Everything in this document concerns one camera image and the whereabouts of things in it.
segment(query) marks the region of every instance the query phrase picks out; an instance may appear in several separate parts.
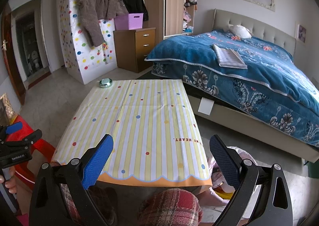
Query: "red stool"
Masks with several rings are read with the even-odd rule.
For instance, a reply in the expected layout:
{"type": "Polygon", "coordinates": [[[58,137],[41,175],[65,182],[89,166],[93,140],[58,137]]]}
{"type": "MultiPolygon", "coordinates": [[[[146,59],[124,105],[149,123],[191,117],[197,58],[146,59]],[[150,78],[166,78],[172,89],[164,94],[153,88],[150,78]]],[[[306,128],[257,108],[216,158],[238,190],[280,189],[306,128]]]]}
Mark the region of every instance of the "red stool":
{"type": "MultiPolygon", "coordinates": [[[[14,123],[19,121],[22,122],[22,129],[18,130],[13,134],[10,134],[7,138],[7,141],[19,141],[31,134],[32,132],[34,132],[34,130],[26,123],[26,121],[20,115],[17,116],[14,123]]],[[[55,148],[51,144],[47,143],[45,140],[39,139],[36,143],[31,145],[31,153],[33,153],[35,150],[38,150],[40,153],[42,153],[44,157],[47,159],[47,162],[50,162],[54,154],[55,148]]],[[[15,175],[31,190],[33,190],[35,183],[35,175],[27,168],[27,165],[28,162],[15,165],[15,175]]]]}

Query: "wooden nightstand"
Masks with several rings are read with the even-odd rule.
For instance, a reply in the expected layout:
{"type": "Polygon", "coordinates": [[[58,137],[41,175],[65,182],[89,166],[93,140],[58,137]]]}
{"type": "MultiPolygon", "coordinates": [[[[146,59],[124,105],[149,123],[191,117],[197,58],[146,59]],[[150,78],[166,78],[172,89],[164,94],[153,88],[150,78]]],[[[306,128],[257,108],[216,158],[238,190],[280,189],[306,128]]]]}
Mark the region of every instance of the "wooden nightstand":
{"type": "Polygon", "coordinates": [[[116,30],[113,34],[118,67],[139,73],[152,65],[144,59],[155,46],[155,28],[116,30]]]}

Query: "door handle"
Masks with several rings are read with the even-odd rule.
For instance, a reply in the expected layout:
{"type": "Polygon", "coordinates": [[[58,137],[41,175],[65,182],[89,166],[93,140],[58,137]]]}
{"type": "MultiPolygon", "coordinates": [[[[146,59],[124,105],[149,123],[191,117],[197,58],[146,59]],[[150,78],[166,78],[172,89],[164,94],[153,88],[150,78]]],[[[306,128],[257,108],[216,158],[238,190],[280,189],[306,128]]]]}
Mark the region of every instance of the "door handle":
{"type": "Polygon", "coordinates": [[[1,49],[4,49],[5,51],[7,51],[7,41],[3,40],[2,45],[1,45],[1,49]]]}

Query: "blue gripper pad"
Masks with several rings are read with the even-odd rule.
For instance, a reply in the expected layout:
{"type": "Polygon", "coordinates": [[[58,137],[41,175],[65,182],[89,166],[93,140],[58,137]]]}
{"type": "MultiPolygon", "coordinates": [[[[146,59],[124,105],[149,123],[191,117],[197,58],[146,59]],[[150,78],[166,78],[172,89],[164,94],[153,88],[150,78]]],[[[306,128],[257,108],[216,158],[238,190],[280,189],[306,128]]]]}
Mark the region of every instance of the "blue gripper pad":
{"type": "Polygon", "coordinates": [[[240,186],[239,169],[242,160],[240,155],[234,149],[227,148],[221,139],[218,140],[216,135],[211,137],[209,149],[220,167],[227,184],[237,190],[240,186]]]}
{"type": "Polygon", "coordinates": [[[8,126],[7,129],[5,130],[5,133],[6,134],[13,134],[16,131],[21,130],[21,129],[22,129],[22,122],[19,121],[19,122],[15,123],[15,124],[12,124],[12,125],[8,126]]]}
{"type": "Polygon", "coordinates": [[[82,185],[85,190],[95,185],[106,161],[113,151],[113,138],[110,135],[105,135],[103,139],[104,141],[83,169],[82,185]]]}

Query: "purple storage box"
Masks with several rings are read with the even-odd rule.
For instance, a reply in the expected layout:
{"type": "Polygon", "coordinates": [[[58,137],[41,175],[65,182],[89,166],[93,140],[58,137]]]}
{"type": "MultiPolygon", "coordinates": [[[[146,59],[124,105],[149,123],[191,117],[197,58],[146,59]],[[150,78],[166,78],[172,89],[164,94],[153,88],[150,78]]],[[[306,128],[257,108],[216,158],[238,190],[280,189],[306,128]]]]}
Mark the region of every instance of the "purple storage box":
{"type": "Polygon", "coordinates": [[[143,13],[129,13],[114,18],[115,29],[141,29],[143,26],[143,13]]]}

